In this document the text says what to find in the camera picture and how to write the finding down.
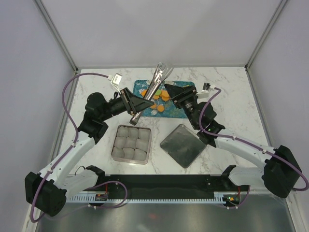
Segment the metal tongs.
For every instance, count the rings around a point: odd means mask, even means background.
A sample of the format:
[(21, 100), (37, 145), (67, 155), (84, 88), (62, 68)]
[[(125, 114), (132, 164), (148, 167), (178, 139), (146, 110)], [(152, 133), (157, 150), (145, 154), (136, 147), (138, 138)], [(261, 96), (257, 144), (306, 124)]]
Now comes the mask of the metal tongs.
[(173, 69), (174, 67), (172, 67), (171, 65), (162, 62), (158, 63), (158, 65), (156, 66), (153, 78), (143, 97), (145, 100), (150, 101), (151, 106), (154, 104), (154, 102), (151, 101), (152, 97), (155, 95), (161, 84), (171, 75)]

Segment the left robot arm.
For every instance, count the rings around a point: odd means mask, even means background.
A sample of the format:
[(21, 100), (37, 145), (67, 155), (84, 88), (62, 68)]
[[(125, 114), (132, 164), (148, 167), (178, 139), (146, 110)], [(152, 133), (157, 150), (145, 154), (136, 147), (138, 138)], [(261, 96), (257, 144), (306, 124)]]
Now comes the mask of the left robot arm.
[(108, 129), (106, 120), (123, 112), (133, 115), (152, 105), (152, 101), (134, 95), (128, 88), (122, 89), (118, 98), (109, 101), (99, 92), (90, 94), (71, 145), (37, 174), (30, 172), (26, 176), (26, 200), (31, 204), (30, 211), (38, 208), (53, 217), (68, 199), (79, 192), (88, 188), (102, 190), (106, 180), (105, 172), (100, 168), (89, 166), (74, 177), (68, 176), (70, 171), (104, 136)]

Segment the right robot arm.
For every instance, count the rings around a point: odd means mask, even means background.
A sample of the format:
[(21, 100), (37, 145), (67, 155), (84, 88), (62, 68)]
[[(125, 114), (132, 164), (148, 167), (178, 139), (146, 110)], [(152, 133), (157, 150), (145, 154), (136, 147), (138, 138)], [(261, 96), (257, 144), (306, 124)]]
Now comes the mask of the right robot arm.
[(255, 165), (253, 168), (231, 167), (221, 178), (225, 190), (237, 186), (262, 186), (280, 198), (286, 198), (303, 177), (291, 150), (283, 145), (278, 148), (261, 145), (242, 138), (219, 124), (211, 102), (198, 102), (195, 86), (164, 85), (171, 101), (183, 109), (197, 136), (205, 145), (231, 152)]

